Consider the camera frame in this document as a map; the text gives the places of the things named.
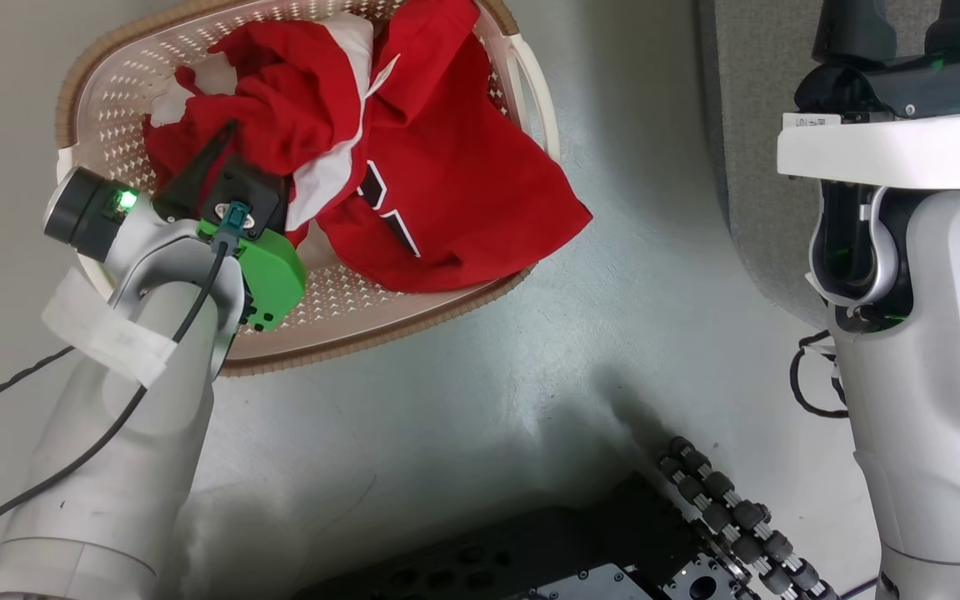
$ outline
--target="perforated basket wall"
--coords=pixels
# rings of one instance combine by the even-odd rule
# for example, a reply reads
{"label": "perforated basket wall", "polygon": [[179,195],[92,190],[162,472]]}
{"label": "perforated basket wall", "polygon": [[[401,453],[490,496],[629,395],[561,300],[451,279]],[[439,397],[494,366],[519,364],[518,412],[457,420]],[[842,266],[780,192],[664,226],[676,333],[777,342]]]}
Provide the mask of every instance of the perforated basket wall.
{"label": "perforated basket wall", "polygon": [[[153,190],[143,146],[142,123],[150,99],[164,90],[179,65],[206,57],[206,49],[250,20],[319,20],[350,11],[370,20],[389,19],[404,0],[198,0],[130,23],[95,42],[77,60],[57,110],[57,141],[63,148],[58,171],[73,164]],[[477,37],[492,56],[492,102],[521,125],[523,102],[516,72],[508,72],[503,41],[518,35],[502,0],[479,0],[483,16]],[[503,280],[458,292],[403,295],[389,292],[344,267],[316,227],[298,249],[310,270],[306,297],[277,330],[240,331],[224,375],[253,375],[342,356],[402,338],[445,322],[504,295],[525,278]],[[106,273],[94,263],[92,280]]]}

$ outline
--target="gray floor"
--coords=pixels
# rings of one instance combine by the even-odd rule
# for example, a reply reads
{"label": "gray floor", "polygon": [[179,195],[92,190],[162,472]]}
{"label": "gray floor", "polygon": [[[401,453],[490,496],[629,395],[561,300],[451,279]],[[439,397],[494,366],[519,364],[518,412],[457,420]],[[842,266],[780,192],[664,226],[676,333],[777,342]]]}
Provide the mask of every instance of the gray floor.
{"label": "gray floor", "polygon": [[[58,83],[96,35],[171,3],[0,0],[0,381],[61,346],[38,319],[72,261],[38,226]],[[527,508],[584,502],[669,433],[768,504],[837,588],[875,574],[849,426],[810,417],[788,391],[790,353],[811,330],[762,300],[717,208],[691,4],[613,4],[510,2],[594,224],[456,322],[218,381],[161,597],[282,598]],[[0,398],[0,502],[22,489],[69,366]],[[807,366],[804,387],[831,403],[827,375]]]}

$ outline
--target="black cable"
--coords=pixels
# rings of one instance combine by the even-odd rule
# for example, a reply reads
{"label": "black cable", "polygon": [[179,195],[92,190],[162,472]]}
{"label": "black cable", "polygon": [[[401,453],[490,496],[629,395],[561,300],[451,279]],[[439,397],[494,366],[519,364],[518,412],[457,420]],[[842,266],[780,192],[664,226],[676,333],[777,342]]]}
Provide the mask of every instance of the black cable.
{"label": "black cable", "polygon": [[[803,361],[803,357],[807,356],[807,346],[812,346],[824,338],[829,338],[828,330],[821,331],[811,337],[804,337],[799,339],[799,351],[795,352],[795,357],[792,357],[792,368],[790,368],[790,381],[792,381],[792,395],[795,396],[795,402],[799,403],[799,406],[803,407],[807,413],[815,414],[817,417],[823,418],[850,418],[850,413],[846,410],[824,410],[819,409],[811,405],[810,402],[807,402],[805,396],[803,396],[803,388],[799,385],[799,364]],[[828,357],[830,361],[835,361],[835,357]],[[832,387],[835,388],[839,399],[842,400],[843,405],[846,405],[847,400],[845,395],[842,394],[843,385],[838,383],[836,378],[832,378]]]}
{"label": "black cable", "polygon": [[[183,339],[183,335],[187,333],[188,329],[191,327],[191,323],[194,322],[195,318],[198,317],[198,311],[201,311],[203,304],[206,303],[206,298],[210,295],[210,289],[213,289],[213,282],[217,281],[217,275],[221,271],[221,265],[224,263],[225,254],[228,253],[228,245],[221,243],[221,247],[217,248],[217,258],[213,259],[213,266],[210,268],[210,273],[206,276],[206,281],[202,284],[202,290],[198,293],[198,297],[195,297],[195,303],[191,305],[191,310],[187,312],[187,316],[183,319],[183,322],[180,323],[180,327],[176,330],[176,333],[172,335],[172,340],[179,343]],[[125,410],[122,411],[121,415],[117,418],[117,421],[110,426],[110,429],[106,431],[95,442],[92,447],[87,449],[87,452],[84,452],[80,455],[79,458],[73,460],[68,464],[67,467],[62,468],[61,471],[54,473],[50,477],[43,479],[42,482],[37,483],[37,485],[30,487],[30,489],[23,491],[13,498],[10,502],[5,502],[0,506],[0,517],[5,515],[5,513],[11,512],[14,508],[24,504],[27,501],[32,500],[32,498],[37,497],[41,493],[50,488],[58,485],[62,479],[68,478],[69,475],[75,473],[78,468],[83,467],[84,463],[87,463],[88,460],[91,460],[92,456],[95,456],[96,453],[102,451],[106,444],[110,443],[110,440],[114,436],[117,436],[118,432],[121,432],[125,422],[128,421],[128,418],[136,412],[136,407],[140,405],[140,400],[143,399],[143,396],[146,395],[148,391],[143,385],[140,385],[140,388],[136,391],[136,395],[132,396],[131,402],[128,403],[128,406],[125,407]]]}
{"label": "black cable", "polygon": [[47,366],[48,364],[53,363],[54,361],[57,361],[58,358],[64,357],[65,354],[69,354],[70,351],[72,350],[73,350],[73,346],[69,346],[67,348],[58,350],[57,353],[51,354],[51,356],[43,358],[42,361],[39,361],[34,365],[26,369],[23,369],[23,371],[17,372],[17,375],[12,376],[10,378],[10,381],[7,381],[5,383],[0,383],[0,394],[2,392],[7,391],[9,388],[14,387],[16,383],[19,383],[20,380],[23,380],[27,376],[32,375],[32,373],[39,371],[39,369],[41,368],[45,368],[45,366]]}
{"label": "black cable", "polygon": [[862,585],[858,585],[856,588],[851,589],[850,592],[843,593],[839,596],[842,600],[850,600],[853,597],[861,596],[862,593],[870,588],[875,588],[877,586],[877,580],[874,578],[872,581],[867,581]]}

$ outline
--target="green plastic part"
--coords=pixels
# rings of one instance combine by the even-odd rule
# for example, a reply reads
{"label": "green plastic part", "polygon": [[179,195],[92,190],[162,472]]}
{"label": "green plastic part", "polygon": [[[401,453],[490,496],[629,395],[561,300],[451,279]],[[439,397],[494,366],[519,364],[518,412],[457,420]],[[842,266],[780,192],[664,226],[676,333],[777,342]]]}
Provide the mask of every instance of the green plastic part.
{"label": "green plastic part", "polygon": [[[198,224],[203,236],[212,236],[217,229],[206,220]],[[269,229],[256,240],[239,238],[237,260],[254,299],[247,323],[258,331],[275,329],[305,295],[306,267],[286,237]]]}

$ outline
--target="white plastic handle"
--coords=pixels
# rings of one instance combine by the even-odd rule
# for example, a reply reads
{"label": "white plastic handle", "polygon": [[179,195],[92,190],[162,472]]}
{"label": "white plastic handle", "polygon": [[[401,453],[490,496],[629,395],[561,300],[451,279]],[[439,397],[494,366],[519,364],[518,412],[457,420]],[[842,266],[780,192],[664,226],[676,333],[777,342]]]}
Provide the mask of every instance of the white plastic handle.
{"label": "white plastic handle", "polygon": [[[550,88],[543,76],[543,68],[540,62],[536,60],[536,53],[533,47],[525,42],[521,34],[511,35],[510,56],[521,66],[522,73],[525,73],[525,79],[528,81],[529,90],[532,93],[532,99],[536,100],[536,109],[540,113],[540,127],[543,129],[543,143],[546,147],[547,155],[555,161],[561,162],[561,138],[558,134],[558,115],[553,109],[553,98],[550,97]],[[527,118],[525,107],[518,106],[523,117]]]}

